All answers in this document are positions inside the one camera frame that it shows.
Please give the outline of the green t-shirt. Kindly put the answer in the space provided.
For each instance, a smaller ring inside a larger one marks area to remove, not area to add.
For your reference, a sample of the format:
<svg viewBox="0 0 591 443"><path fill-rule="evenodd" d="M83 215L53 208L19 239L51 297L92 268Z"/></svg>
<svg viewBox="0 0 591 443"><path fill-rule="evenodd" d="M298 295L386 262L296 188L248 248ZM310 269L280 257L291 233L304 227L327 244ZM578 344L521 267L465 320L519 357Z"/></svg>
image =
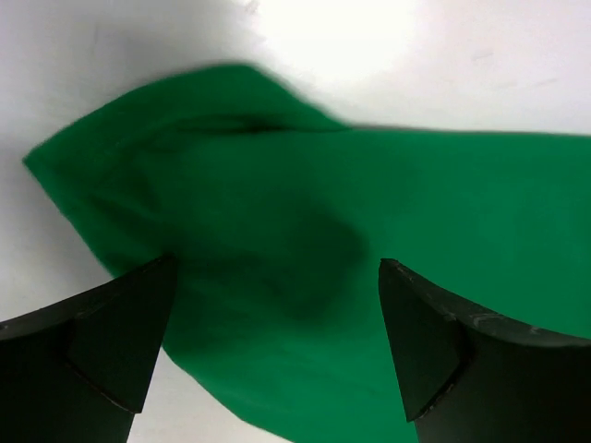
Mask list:
<svg viewBox="0 0 591 443"><path fill-rule="evenodd" d="M584 136L347 126L222 65L130 91L24 162L112 274L177 257L166 353L294 442L416 440L380 312L384 258L590 334Z"/></svg>

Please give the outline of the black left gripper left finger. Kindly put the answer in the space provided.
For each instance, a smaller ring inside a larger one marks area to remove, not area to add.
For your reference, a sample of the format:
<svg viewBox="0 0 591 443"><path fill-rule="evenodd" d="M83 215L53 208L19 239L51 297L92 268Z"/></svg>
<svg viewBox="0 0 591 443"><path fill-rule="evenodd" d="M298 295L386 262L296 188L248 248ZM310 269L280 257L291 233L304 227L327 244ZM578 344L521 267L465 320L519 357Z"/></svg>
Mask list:
<svg viewBox="0 0 591 443"><path fill-rule="evenodd" d="M2 441L127 441L148 394L176 280L176 260L159 257L2 322Z"/></svg>

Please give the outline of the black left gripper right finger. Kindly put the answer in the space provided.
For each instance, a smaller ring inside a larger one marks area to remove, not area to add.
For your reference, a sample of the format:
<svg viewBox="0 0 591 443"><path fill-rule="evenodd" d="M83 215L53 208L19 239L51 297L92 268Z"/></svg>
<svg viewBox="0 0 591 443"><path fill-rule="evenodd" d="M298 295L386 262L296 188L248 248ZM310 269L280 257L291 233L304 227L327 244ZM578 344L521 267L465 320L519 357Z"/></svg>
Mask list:
<svg viewBox="0 0 591 443"><path fill-rule="evenodd" d="M393 259L380 263L379 296L420 441L589 440L589 340L501 315Z"/></svg>

